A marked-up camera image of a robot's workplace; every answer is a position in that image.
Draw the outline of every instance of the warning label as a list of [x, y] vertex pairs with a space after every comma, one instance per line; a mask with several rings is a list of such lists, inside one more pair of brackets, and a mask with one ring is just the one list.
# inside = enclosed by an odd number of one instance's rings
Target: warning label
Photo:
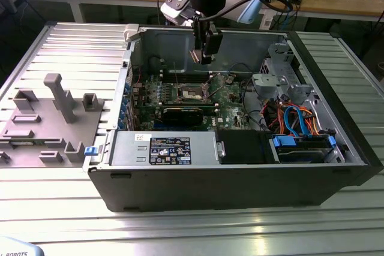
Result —
[[149, 163], [152, 165], [186, 165], [192, 163], [188, 137], [151, 138]]

